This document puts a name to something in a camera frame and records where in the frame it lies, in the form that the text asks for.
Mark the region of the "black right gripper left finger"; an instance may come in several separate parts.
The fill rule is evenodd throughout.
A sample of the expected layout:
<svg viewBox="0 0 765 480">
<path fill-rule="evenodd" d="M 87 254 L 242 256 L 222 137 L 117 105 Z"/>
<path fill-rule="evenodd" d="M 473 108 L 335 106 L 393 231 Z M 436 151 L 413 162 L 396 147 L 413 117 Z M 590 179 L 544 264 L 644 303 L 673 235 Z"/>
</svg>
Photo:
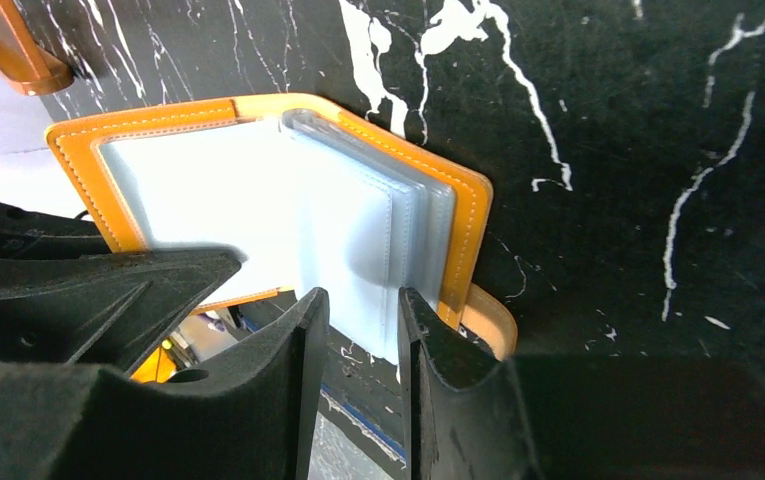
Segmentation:
<svg viewBox="0 0 765 480">
<path fill-rule="evenodd" d="M 304 479 L 328 325 L 317 287 L 163 383 L 0 364 L 0 479 Z"/>
</svg>

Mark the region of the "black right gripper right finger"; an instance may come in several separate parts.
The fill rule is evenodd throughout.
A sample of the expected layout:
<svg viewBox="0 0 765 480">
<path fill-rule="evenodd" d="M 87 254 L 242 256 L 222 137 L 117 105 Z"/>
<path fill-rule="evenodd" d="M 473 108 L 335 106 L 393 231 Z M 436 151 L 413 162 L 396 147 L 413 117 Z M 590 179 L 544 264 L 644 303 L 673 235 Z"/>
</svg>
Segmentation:
<svg viewBox="0 0 765 480">
<path fill-rule="evenodd" d="M 411 479 L 765 479 L 765 382 L 715 359 L 511 355 L 398 293 Z"/>
</svg>

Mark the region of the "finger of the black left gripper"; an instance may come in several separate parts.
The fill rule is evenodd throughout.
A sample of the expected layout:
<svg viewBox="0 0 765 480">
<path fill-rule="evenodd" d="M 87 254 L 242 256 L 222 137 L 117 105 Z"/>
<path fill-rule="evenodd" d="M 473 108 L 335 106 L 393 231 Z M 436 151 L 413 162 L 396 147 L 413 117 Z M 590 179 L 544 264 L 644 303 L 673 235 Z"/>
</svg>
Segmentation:
<svg viewBox="0 0 765 480">
<path fill-rule="evenodd" d="M 110 252 L 91 222 L 0 203 L 0 259 L 77 259 Z"/>
<path fill-rule="evenodd" d="M 240 268 L 222 248 L 0 258 L 0 362 L 131 373 Z"/>
</svg>

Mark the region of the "orange leather card holder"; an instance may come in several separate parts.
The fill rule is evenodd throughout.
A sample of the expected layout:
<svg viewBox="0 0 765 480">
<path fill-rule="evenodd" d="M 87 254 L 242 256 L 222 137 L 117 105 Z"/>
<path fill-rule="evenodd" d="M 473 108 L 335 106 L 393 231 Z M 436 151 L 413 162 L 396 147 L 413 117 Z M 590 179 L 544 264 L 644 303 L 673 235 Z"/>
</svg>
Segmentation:
<svg viewBox="0 0 765 480">
<path fill-rule="evenodd" d="M 320 287 L 334 329 L 396 362 L 397 295 L 515 347 L 508 309 L 473 274 L 493 188 L 321 97 L 266 94 L 56 123 L 46 141 L 115 252 L 222 247 L 241 269 L 213 310 Z"/>
</svg>

